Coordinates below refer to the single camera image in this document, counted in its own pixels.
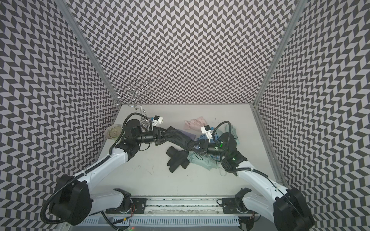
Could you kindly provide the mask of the mint green umbrella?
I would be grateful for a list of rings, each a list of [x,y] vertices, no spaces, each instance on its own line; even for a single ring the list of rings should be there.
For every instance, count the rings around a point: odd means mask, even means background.
[[[227,172],[221,167],[220,162],[212,156],[200,156],[195,152],[189,152],[187,159],[190,163],[201,166],[207,170],[211,170],[213,168],[218,169],[222,177],[227,175]]]

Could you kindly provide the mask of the black umbrella sleeve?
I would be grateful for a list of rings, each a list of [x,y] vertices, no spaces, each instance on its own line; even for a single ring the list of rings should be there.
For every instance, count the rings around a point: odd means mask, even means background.
[[[186,151],[191,151],[191,144],[194,142],[189,136],[183,134],[180,130],[174,127],[168,127],[165,129],[164,134],[161,137],[161,141],[171,142]]]

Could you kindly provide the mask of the pink umbrella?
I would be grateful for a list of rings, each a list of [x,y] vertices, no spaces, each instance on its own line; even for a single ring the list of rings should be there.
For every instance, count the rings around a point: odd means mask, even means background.
[[[201,131],[201,128],[208,125],[206,120],[201,116],[196,119],[191,119],[190,121],[185,121],[184,129],[185,130],[194,130],[194,131]]]

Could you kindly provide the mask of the purple umbrella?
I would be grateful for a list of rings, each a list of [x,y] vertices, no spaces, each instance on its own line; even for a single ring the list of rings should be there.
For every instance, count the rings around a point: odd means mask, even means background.
[[[188,136],[192,140],[195,140],[196,139],[196,135],[195,134],[192,134],[192,133],[189,133],[189,132],[183,131],[183,130],[180,130],[180,132],[182,132],[184,135]]]

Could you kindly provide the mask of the black umbrella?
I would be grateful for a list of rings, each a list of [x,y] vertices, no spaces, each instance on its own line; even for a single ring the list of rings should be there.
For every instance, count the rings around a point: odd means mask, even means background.
[[[167,166],[171,173],[174,173],[179,166],[186,169],[190,164],[190,161],[188,160],[189,152],[186,150],[179,151],[171,146],[167,150],[166,155],[170,157]]]

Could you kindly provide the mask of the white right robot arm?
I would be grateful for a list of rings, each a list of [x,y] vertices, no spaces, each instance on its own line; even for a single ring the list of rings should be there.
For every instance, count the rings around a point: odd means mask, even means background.
[[[252,187],[240,190],[235,197],[238,210],[257,212],[275,224],[279,231],[308,231],[315,219],[303,194],[296,188],[288,189],[257,170],[237,149],[230,133],[223,133],[217,141],[200,140],[190,147],[201,155],[219,157],[222,168],[245,180]]]

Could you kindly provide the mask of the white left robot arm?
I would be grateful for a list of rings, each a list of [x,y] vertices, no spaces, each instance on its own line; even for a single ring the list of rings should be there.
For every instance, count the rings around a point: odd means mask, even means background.
[[[67,222],[78,225],[88,216],[104,213],[107,209],[132,213],[133,202],[129,192],[120,188],[100,194],[92,191],[112,171],[131,160],[141,144],[159,144],[163,135],[157,125],[163,123],[163,118],[155,116],[148,121],[149,130],[143,132],[139,120],[127,117],[105,158],[73,176],[59,178],[54,193],[41,208],[41,220],[46,224]]]

